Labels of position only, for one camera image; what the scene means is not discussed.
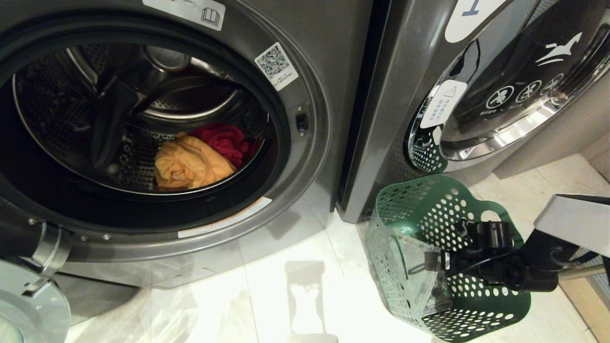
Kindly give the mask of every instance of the qr code sticker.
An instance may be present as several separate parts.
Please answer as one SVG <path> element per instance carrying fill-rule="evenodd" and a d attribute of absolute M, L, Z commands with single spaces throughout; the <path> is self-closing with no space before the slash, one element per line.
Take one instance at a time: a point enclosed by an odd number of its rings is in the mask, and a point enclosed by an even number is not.
<path fill-rule="evenodd" d="M 270 79 L 290 66 L 288 58 L 286 58 L 284 52 L 279 49 L 279 45 L 274 45 L 271 50 L 259 57 L 256 60 L 256 63 L 258 63 Z"/>
<path fill-rule="evenodd" d="M 276 90 L 282 90 L 299 77 L 279 43 L 271 45 L 254 61 Z"/>

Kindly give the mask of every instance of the dryer door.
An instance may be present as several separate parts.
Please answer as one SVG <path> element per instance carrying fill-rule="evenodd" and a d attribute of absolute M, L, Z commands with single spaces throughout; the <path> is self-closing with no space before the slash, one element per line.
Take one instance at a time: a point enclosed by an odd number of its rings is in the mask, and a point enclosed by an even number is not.
<path fill-rule="evenodd" d="M 609 68 L 607 7 L 552 0 L 525 20 L 498 15 L 423 101 L 405 137 L 406 157 L 425 172 L 450 172 L 530 135 Z"/>
<path fill-rule="evenodd" d="M 25 265 L 0 259 L 0 337 L 5 343 L 62 343 L 70 327 L 70 307 L 50 280 L 30 291 L 40 275 Z"/>

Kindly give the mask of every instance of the metal arm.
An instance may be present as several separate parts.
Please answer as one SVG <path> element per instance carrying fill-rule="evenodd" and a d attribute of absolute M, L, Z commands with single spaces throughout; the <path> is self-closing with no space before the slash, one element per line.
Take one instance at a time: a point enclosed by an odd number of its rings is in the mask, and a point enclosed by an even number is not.
<path fill-rule="evenodd" d="M 457 223 L 471 244 L 444 254 L 446 275 L 463 273 L 514 291 L 549 292 L 560 273 L 602 255 L 610 278 L 610 198 L 554 195 L 535 226 L 525 244 L 515 248 L 508 223 Z M 580 247 L 589 252 L 571 259 Z"/>

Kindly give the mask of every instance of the sticker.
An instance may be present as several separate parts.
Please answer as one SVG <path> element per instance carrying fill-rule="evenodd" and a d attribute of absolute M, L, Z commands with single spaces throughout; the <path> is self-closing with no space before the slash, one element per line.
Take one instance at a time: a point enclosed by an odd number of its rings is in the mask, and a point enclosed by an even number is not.
<path fill-rule="evenodd" d="M 279 43 L 271 45 L 254 60 L 256 65 L 273 84 L 275 90 L 280 91 L 299 77 L 295 67 L 290 63 L 286 52 Z"/>
<path fill-rule="evenodd" d="M 270 203 L 271 203 L 271 199 L 262 197 L 262 198 L 258 199 L 255 203 L 253 203 L 252 205 L 250 205 L 247 208 L 245 208 L 244 210 L 240 211 L 238 214 L 234 214 L 234 215 L 230 216 L 229 218 L 219 220 L 210 225 L 204 225 L 204 226 L 200 226 L 198 228 L 178 231 L 178 238 L 198 236 L 200 234 L 220 230 L 227 226 L 231 226 L 237 222 L 241 222 L 242 220 L 248 218 L 251 215 L 254 215 L 256 212 L 262 210 Z"/>
<path fill-rule="evenodd" d="M 475 31 L 506 0 L 458 0 L 451 14 L 445 39 L 457 43 Z"/>
<path fill-rule="evenodd" d="M 517 95 L 517 99 L 515 99 L 515 100 L 518 103 L 522 103 L 522 102 L 526 101 L 527 99 L 530 98 L 530 96 L 532 96 L 532 95 L 534 95 L 534 93 L 536 93 L 536 91 L 538 90 L 538 88 L 540 88 L 541 85 L 542 85 L 542 81 L 540 81 L 540 80 L 530 83 L 521 92 L 519 92 L 519 95 Z"/>
<path fill-rule="evenodd" d="M 226 7 L 214 0 L 142 0 L 144 5 L 220 31 Z"/>
<path fill-rule="evenodd" d="M 464 92 L 466 92 L 466 88 L 468 88 L 468 84 L 464 82 L 454 80 L 443 82 L 423 114 L 420 128 L 431 128 L 446 122 L 458 101 L 462 98 Z"/>
<path fill-rule="evenodd" d="M 546 86 L 540 91 L 540 95 L 546 95 L 551 89 L 557 87 L 559 81 L 564 78 L 563 73 L 555 76 L 551 81 L 547 83 Z"/>
<path fill-rule="evenodd" d="M 574 44 L 578 43 L 578 41 L 580 41 L 580 37 L 582 35 L 583 35 L 582 32 L 580 32 L 579 34 L 576 34 L 574 37 L 572 37 L 572 39 L 570 39 L 569 42 L 567 42 L 566 45 L 557 45 L 557 43 L 547 44 L 545 46 L 545 48 L 553 49 L 553 50 L 549 51 L 548 54 L 542 56 L 539 60 L 537 60 L 536 63 L 540 62 L 540 64 L 538 64 L 537 66 L 539 67 L 541 65 L 561 62 L 564 60 L 562 58 L 555 58 L 555 57 L 571 56 L 572 55 L 572 46 Z"/>
<path fill-rule="evenodd" d="M 488 109 L 494 109 L 508 101 L 514 92 L 515 87 L 513 86 L 502 87 L 495 91 L 492 96 L 487 99 L 485 106 L 487 106 Z"/>

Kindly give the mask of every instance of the perforated plastic basket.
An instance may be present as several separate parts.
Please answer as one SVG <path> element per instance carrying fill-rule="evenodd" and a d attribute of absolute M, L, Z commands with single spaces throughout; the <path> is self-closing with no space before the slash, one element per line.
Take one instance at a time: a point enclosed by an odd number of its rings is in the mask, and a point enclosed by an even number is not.
<path fill-rule="evenodd" d="M 458 220 L 480 221 L 483 212 L 493 211 L 510 223 L 505 208 L 491 201 L 475 199 L 458 180 L 430 175 L 388 186 L 379 193 L 366 233 L 369 258 L 390 312 L 397 318 L 450 342 L 466 342 L 507 327 L 523 319 L 529 311 L 530 294 L 506 287 L 485 286 L 481 279 L 456 275 L 447 279 L 445 296 L 451 309 L 421 317 L 411 308 L 406 289 L 414 278 L 396 261 L 391 251 L 396 242 L 405 256 L 405 237 L 411 236 L 441 249 L 457 251 L 469 245 L 453 227 Z M 515 247 L 523 245 L 515 230 Z"/>

